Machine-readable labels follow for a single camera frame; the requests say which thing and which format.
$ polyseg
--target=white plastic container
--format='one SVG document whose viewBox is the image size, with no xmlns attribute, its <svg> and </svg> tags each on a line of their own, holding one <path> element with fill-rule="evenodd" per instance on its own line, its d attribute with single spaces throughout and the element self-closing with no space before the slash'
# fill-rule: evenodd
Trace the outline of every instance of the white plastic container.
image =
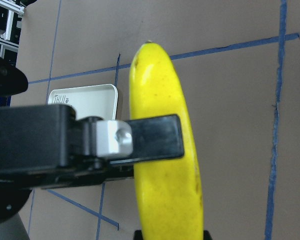
<svg viewBox="0 0 300 240">
<path fill-rule="evenodd" d="M 112 84 L 55 89 L 48 104 L 65 104 L 76 111 L 76 119 L 89 116 L 116 119 L 118 91 Z"/>
</svg>

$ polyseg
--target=banana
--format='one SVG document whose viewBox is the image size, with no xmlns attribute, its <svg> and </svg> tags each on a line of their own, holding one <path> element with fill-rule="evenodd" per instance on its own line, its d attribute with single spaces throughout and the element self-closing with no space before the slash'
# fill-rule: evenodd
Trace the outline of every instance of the banana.
<svg viewBox="0 0 300 240">
<path fill-rule="evenodd" d="M 204 216 L 200 171 L 187 104 L 165 50 L 141 46 L 129 74 L 130 117 L 177 114 L 184 157 L 134 165 L 135 192 L 145 240 L 202 240 Z"/>
</svg>

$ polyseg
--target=metal frame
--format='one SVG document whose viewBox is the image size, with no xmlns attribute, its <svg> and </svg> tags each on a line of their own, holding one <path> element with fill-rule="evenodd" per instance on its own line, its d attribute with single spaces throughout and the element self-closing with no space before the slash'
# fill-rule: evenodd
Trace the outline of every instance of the metal frame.
<svg viewBox="0 0 300 240">
<path fill-rule="evenodd" d="M 5 9 L 8 9 L 20 16 L 23 16 L 25 14 L 25 8 L 23 6 L 14 4 L 13 2 L 10 2 L 9 0 L 0 0 L 0 6 Z"/>
<path fill-rule="evenodd" d="M 9 10 L 8 19 L 6 21 L 6 28 L 5 28 L 5 36 L 4 36 L 5 40 L 10 40 L 12 24 L 14 22 L 14 15 L 15 15 L 14 12 Z"/>
<path fill-rule="evenodd" d="M 19 45 L 13 42 L 4 40 L 0 38 L 0 57 L 3 58 L 5 55 L 5 50 L 10 50 L 13 52 L 18 52 Z"/>
</svg>

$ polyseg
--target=cardboard surface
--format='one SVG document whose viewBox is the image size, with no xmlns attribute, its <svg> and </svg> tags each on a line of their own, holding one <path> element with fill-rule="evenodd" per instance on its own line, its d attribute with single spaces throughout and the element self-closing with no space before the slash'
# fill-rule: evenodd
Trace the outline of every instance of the cardboard surface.
<svg viewBox="0 0 300 240">
<path fill-rule="evenodd" d="M 300 33 L 300 1 L 287 1 L 287 34 Z M 26 10 L 17 66 L 30 81 L 12 106 L 45 104 L 53 89 L 114 83 L 146 40 L 170 55 L 279 34 L 280 1 L 38 1 Z M 58 19 L 58 31 L 55 34 Z M 278 43 L 173 61 L 189 108 L 200 164 L 205 229 L 216 240 L 264 239 Z M 71 75 L 104 69 L 104 72 Z M 129 118 L 129 68 L 118 73 L 117 119 Z M 300 39 L 286 42 L 273 240 L 300 239 Z M 132 240 L 140 229 L 133 180 L 56 192 L 119 223 L 117 228 L 37 190 L 33 240 Z M 20 212 L 28 229 L 31 197 Z"/>
</svg>

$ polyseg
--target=blue tape line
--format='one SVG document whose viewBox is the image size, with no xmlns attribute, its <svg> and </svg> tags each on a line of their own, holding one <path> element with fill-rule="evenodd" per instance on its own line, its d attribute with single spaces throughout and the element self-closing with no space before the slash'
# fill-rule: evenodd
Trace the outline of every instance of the blue tape line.
<svg viewBox="0 0 300 240">
<path fill-rule="evenodd" d="M 287 34 L 285 36 L 285 40 L 291 41 L 291 40 L 298 39 L 299 37 L 300 37 L 299 33 L 291 33 L 291 34 Z M 196 57 L 196 56 L 201 56 L 201 55 L 226 52 L 226 51 L 230 51 L 230 50 L 255 47 L 255 46 L 260 46 L 260 45 L 265 45 L 265 44 L 273 44 L 273 43 L 277 43 L 278 40 L 279 40 L 279 37 L 274 36 L 274 37 L 264 38 L 264 39 L 254 40 L 254 41 L 236 43 L 236 44 L 232 44 L 232 45 L 225 46 L 225 47 L 216 47 L 216 48 L 210 48 L 210 49 L 205 49 L 205 50 L 176 54 L 176 55 L 170 56 L 170 58 L 172 60 L 185 59 L 185 58 Z M 130 66 L 131 66 L 131 63 L 119 65 L 119 69 L 128 69 L 128 68 L 130 68 Z M 29 84 L 37 84 L 37 83 L 42 83 L 42 82 L 68 79 L 68 78 L 79 77 L 79 76 L 90 75 L 90 74 L 98 74 L 98 73 L 103 73 L 103 72 L 115 71 L 116 69 L 117 69 L 116 66 L 105 67 L 105 68 L 100 68 L 100 69 L 91 70 L 91 71 L 84 71 L 84 72 L 78 72 L 78 73 L 73 73 L 73 74 L 67 74 L 67 75 L 62 75 L 62 76 L 56 76 L 56 77 L 31 81 L 31 82 L 29 82 Z"/>
<path fill-rule="evenodd" d="M 278 37 L 278 63 L 277 69 L 277 82 L 275 90 L 275 110 L 274 110 L 274 124 L 273 124 L 273 140 L 272 140 L 272 158 L 271 158 L 271 171 L 269 176 L 268 185 L 268 198 L 266 206 L 266 218 L 265 218 L 265 240 L 272 239 L 273 230 L 273 218 L 275 210 L 275 190 L 277 181 L 277 158 L 278 158 L 278 130 L 280 122 L 279 105 L 281 100 L 281 92 L 283 86 L 283 67 L 285 59 L 285 35 L 286 35 L 286 19 L 287 19 L 287 1 L 281 0 L 280 6 L 280 27 Z"/>
<path fill-rule="evenodd" d="M 32 190 L 32 198 L 31 198 L 31 207 L 30 207 L 30 215 L 29 215 L 29 223 L 28 223 L 28 235 L 30 233 L 30 226 L 31 226 L 31 219 L 32 219 L 32 209 L 34 206 L 34 201 L 35 201 L 35 193 L 36 190 Z"/>
<path fill-rule="evenodd" d="M 106 184 L 105 184 L 105 183 L 102 183 L 101 198 L 100 198 L 100 205 L 99 205 L 99 213 L 100 213 L 100 215 L 102 214 L 102 208 L 103 208 L 103 204 L 104 204 L 105 187 L 106 187 Z M 100 219 L 100 217 L 99 217 L 99 218 L 98 218 L 98 226 L 97 226 L 97 229 L 96 229 L 96 237 L 95 237 L 95 240 L 99 240 L 99 235 L 100 235 L 100 225 L 101 225 L 101 219 Z"/>
<path fill-rule="evenodd" d="M 118 86 L 118 74 L 119 74 L 119 64 L 120 64 L 120 56 L 121 54 L 119 53 L 119 56 L 116 60 L 116 67 L 115 67 L 115 78 L 114 78 L 114 86 Z"/>
<path fill-rule="evenodd" d="M 51 55 L 51 63 L 50 63 L 50 72 L 49 72 L 49 79 L 48 79 L 48 87 L 47 87 L 47 90 L 46 90 L 46 97 L 45 97 L 45 102 L 46 103 L 48 103 L 50 81 L 51 81 L 51 75 L 52 75 L 52 66 L 54 64 L 54 56 L 55 56 L 55 48 L 56 48 L 56 39 L 57 39 L 57 32 L 58 32 L 58 25 L 59 25 L 61 2 L 62 2 L 62 0 L 59 1 L 58 14 L 57 14 L 56 23 L 55 23 L 55 32 L 54 32 L 54 39 L 53 39 L 53 47 L 52 47 L 52 55 Z"/>
<path fill-rule="evenodd" d="M 286 40 L 294 40 L 294 39 L 299 38 L 300 35 L 299 35 L 299 33 L 292 33 L 292 34 L 286 35 L 285 37 L 286 37 Z M 232 44 L 232 45 L 224 46 L 224 47 L 214 47 L 214 48 L 209 48 L 209 49 L 205 49 L 205 50 L 191 51 L 191 52 L 176 54 L 176 55 L 170 56 L 170 58 L 171 58 L 171 60 L 185 59 L 185 58 L 196 57 L 196 56 L 201 56 L 201 55 L 215 54 L 215 53 L 226 52 L 226 51 L 231 51 L 231 50 L 256 47 L 256 46 L 265 45 L 265 44 L 273 44 L 273 43 L 277 43 L 278 41 L 279 41 L 279 37 L 274 36 L 274 37 L 264 38 L 264 39 L 254 40 L 254 41 L 236 43 L 236 44 Z"/>
<path fill-rule="evenodd" d="M 66 196 L 63 196 L 62 194 L 60 194 L 60 193 L 58 193 L 56 191 L 53 191 L 53 190 L 50 190 L 50 189 L 48 189 L 47 191 L 49 193 L 55 195 L 56 197 L 61 198 L 62 200 L 65 200 L 68 203 L 71 203 L 72 205 L 75 205 L 76 207 L 78 207 L 78 208 L 80 208 L 82 210 L 85 210 L 86 212 L 88 212 L 88 213 L 90 213 L 90 214 L 92 214 L 92 215 L 94 215 L 94 216 L 96 216 L 98 218 L 100 217 L 102 220 L 106 221 L 107 223 L 109 223 L 109 224 L 111 224 L 111 225 L 119 228 L 119 223 L 118 222 L 116 222 L 116 221 L 114 221 L 114 220 L 112 220 L 112 219 L 110 219 L 110 218 L 108 218 L 106 216 L 100 215 L 98 212 L 93 211 L 92 209 L 90 209 L 90 208 L 88 208 L 86 206 L 83 206 L 80 203 L 77 203 L 77 202 L 71 200 L 70 198 L 68 198 Z"/>
</svg>

